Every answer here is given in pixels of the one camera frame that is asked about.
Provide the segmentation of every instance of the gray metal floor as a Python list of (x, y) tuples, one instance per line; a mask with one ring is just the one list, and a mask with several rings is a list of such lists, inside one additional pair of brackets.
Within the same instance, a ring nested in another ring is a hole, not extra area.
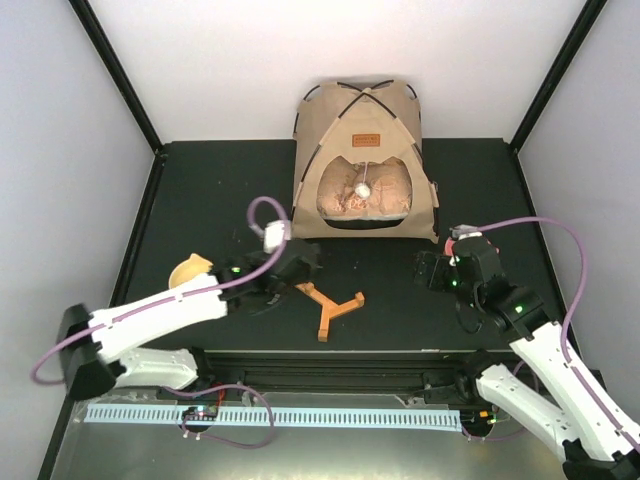
[[(348, 403), (371, 406), (371, 399), (365, 402), (353, 397)], [(499, 427), (497, 435), (510, 433), (517, 425), (508, 422)], [(253, 442), (265, 430), (219, 427), (215, 433)], [(560, 480), (564, 476), (556, 458), (530, 434), (510, 442), (480, 444), (467, 442), (461, 434), (435, 431), (288, 428), (279, 429), (271, 445), (245, 451), (205, 439), (184, 439), (173, 426), (72, 422), (52, 478)]]

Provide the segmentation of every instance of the black table surface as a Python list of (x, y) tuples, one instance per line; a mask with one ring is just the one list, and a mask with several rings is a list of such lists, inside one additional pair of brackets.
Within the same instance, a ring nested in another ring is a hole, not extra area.
[[(246, 226), (259, 195), (292, 203), (295, 143), (289, 140), (174, 142), (168, 146), (155, 201), (126, 300), (167, 288), (173, 268), (195, 252), (211, 260), (261, 249)], [(425, 170), (439, 187), (441, 241), (461, 223), (484, 225), (530, 215), (517, 159), (500, 139), (427, 139)], [(272, 220), (267, 206), (258, 219)], [(548, 311), (561, 306), (544, 246), (533, 225), (488, 233), (514, 283), (536, 289)], [(319, 239), (323, 270), (316, 287), (336, 302), (362, 291), (365, 306), (334, 320), (317, 341), (320, 306), (294, 291), (257, 316), (233, 314), (154, 340), (153, 348), (236, 351), (407, 351), (505, 349), (495, 328), (476, 335), (455, 320), (454, 300), (413, 283), (415, 254), (437, 248), (420, 239)]]

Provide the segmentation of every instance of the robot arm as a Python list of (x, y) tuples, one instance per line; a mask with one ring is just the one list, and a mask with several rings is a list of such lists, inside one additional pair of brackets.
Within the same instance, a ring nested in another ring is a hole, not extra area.
[[(282, 225), (274, 228), (282, 230)], [(267, 253), (273, 250), (272, 230), (268, 227), (265, 232), (264, 252), (224, 261), (220, 268), (175, 288), (92, 313), (84, 305), (67, 309), (58, 342), (81, 330), (94, 330), (86, 339), (60, 351), (68, 395), (86, 400), (128, 386), (182, 390), (200, 378), (208, 378), (204, 354), (197, 349), (165, 351), (141, 345), (199, 322), (272, 308), (295, 285), (309, 281), (318, 268), (318, 250), (302, 240), (292, 240), (265, 273), (249, 282), (235, 282), (267, 261)], [(236, 286), (224, 291), (216, 288), (229, 282)]]
[(511, 284), (498, 253), (478, 232), (461, 236), (452, 256), (422, 254), (417, 278), (429, 288), (455, 295), (495, 323), (501, 336), (544, 383), (558, 406), (517, 380), (487, 352), (467, 362), (472, 395), (503, 408), (543, 441), (574, 479), (637, 479), (640, 426), (618, 407), (569, 347), (561, 348), (561, 326), (545, 313), (530, 288)]

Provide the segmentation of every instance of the black frame edge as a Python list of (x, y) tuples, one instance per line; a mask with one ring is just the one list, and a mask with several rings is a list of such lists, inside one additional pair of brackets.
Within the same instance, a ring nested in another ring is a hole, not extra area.
[[(140, 245), (142, 244), (144, 232), (147, 228), (147, 223), (151, 214), (151, 207), (153, 207), (162, 172), (164, 171), (167, 156), (168, 155), (164, 153), (163, 148), (156, 153), (153, 160), (147, 184), (140, 202), (140, 207), (138, 208), (138, 213), (136, 214), (136, 219), (133, 224), (131, 236), (129, 237), (129, 242), (118, 272), (109, 307), (122, 304), (126, 297), (135, 262), (138, 257), (138, 252), (140, 251)], [(64, 435), (67, 431), (67, 426), (71, 419), (71, 413), (73, 412), (74, 405), (75, 402), (73, 400), (69, 397), (65, 397), (60, 409), (60, 414), (58, 415), (58, 420), (56, 421), (53, 433), (51, 434), (51, 440), (49, 441), (47, 451), (45, 452), (45, 456), (40, 467), (38, 480), (48, 480), (51, 478), (51, 475), (53, 475), (58, 453), (60, 452), (60, 447), (62, 446), (62, 441), (64, 440)]]
[(535, 127), (536, 122), (551, 99), (553, 92), (555, 92), (558, 87), (562, 77), (569, 68), (569, 65), (571, 65), (576, 53), (580, 50), (582, 42), (589, 34), (591, 27), (595, 23), (606, 3), (607, 0), (587, 0), (582, 7), (580, 15), (578, 15), (578, 18), (573, 24), (569, 35), (562, 44), (562, 47), (553, 61), (547, 76), (542, 82), (542, 85), (540, 85), (538, 93), (536, 93), (533, 102), (531, 102), (527, 113), (522, 119), (522, 122), (520, 122), (518, 130), (516, 130), (516, 133), (511, 140), (511, 148), (516, 153), (518, 153), (524, 146), (527, 138), (533, 131), (533, 127)]
[(129, 237), (129, 243), (125, 250), (124, 257), (122, 259), (122, 265), (118, 272), (115, 286), (113, 288), (113, 295), (111, 296), (111, 302), (109, 307), (115, 307), (124, 303), (131, 278), (133, 276), (133, 269), (135, 268), (136, 260), (138, 259), (138, 253), (140, 246), (142, 245), (142, 239), (147, 229), (147, 223), (149, 222), (149, 216), (151, 215), (151, 208), (156, 199), (156, 193), (158, 186), (160, 185), (160, 179), (164, 172), (164, 165), (168, 158), (168, 154), (163, 148), (160, 152), (156, 153), (149, 172), (149, 178), (147, 185), (144, 188), (142, 194), (142, 200), (140, 201), (140, 207), (136, 219), (133, 223), (133, 229), (131, 230), (131, 236)]
[(44, 455), (44, 459), (42, 460), (42, 465), (40, 466), (38, 480), (49, 480), (51, 475), (53, 475), (53, 469), (55, 468), (56, 460), (58, 459), (58, 452), (60, 452), (62, 440), (65, 432), (67, 431), (67, 426), (69, 425), (74, 405), (75, 402), (69, 397), (64, 398), (62, 407), (60, 408), (60, 414), (58, 415), (58, 420), (56, 420), (56, 425), (53, 427), (51, 440), (49, 440), (47, 451)]
[(102, 58), (102, 62), (111, 74), (111, 78), (116, 84), (116, 87), (118, 87), (122, 98), (124, 98), (124, 101), (131, 111), (131, 114), (138, 123), (142, 134), (147, 139), (151, 150), (153, 150), (154, 153), (159, 152), (162, 149), (160, 137), (158, 137), (155, 128), (153, 128), (147, 112), (145, 112), (133, 85), (131, 85), (131, 82), (129, 81), (129, 77), (127, 77), (115, 50), (111, 46), (111, 43), (102, 29), (102, 26), (98, 21), (98, 17), (96, 17), (96, 14), (91, 8), (88, 0), (69, 0), (69, 3), (76, 12), (78, 19), (80, 19), (82, 26), (91, 39), (91, 42), (100, 55), (100, 58)]
[[(536, 207), (533, 204), (533, 199), (531, 198), (531, 192), (529, 191), (529, 185), (527, 184), (527, 179), (524, 175), (524, 170), (522, 169), (522, 163), (520, 162), (520, 158), (518, 157), (518, 153), (511, 149), (508, 144), (505, 144), (505, 147), (510, 150), (511, 158), (513, 160), (513, 164), (516, 168), (516, 172), (518, 173), (518, 178), (522, 185), (522, 189), (525, 194), (525, 200), (527, 202), (527, 207), (529, 209), (529, 213), (531, 216), (536, 217), (538, 214), (536, 213)], [(545, 267), (549, 272), (549, 276), (551, 277), (553, 291), (555, 292), (555, 300), (560, 305), (562, 316), (564, 317), (567, 314), (567, 307), (564, 303), (564, 298), (562, 297), (562, 290), (560, 289), (560, 283), (558, 282), (558, 277), (556, 275), (556, 271), (553, 268), (553, 262), (551, 261), (551, 254), (549, 253), (549, 248), (547, 247), (547, 242), (545, 241), (544, 234), (542, 233), (542, 225), (538, 222), (534, 223), (534, 228), (536, 229), (536, 236), (538, 237), (538, 241), (540, 242), (540, 246), (542, 247), (542, 253), (545, 258)], [(573, 332), (573, 328), (569, 328), (569, 341), (573, 346), (573, 349), (576, 351), (578, 355), (580, 355), (580, 349), (578, 348), (578, 343), (576, 341), (575, 334)]]

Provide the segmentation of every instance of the orange plastic part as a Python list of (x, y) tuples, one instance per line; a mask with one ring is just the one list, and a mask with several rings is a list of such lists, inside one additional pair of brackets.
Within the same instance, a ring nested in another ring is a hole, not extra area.
[(301, 283), (296, 288), (305, 295), (311, 297), (322, 305), (322, 315), (320, 316), (320, 328), (318, 329), (318, 341), (326, 342), (329, 339), (329, 324), (331, 320), (340, 315), (357, 310), (364, 305), (364, 295), (358, 292), (353, 300), (338, 305), (330, 298), (316, 290), (313, 283)]

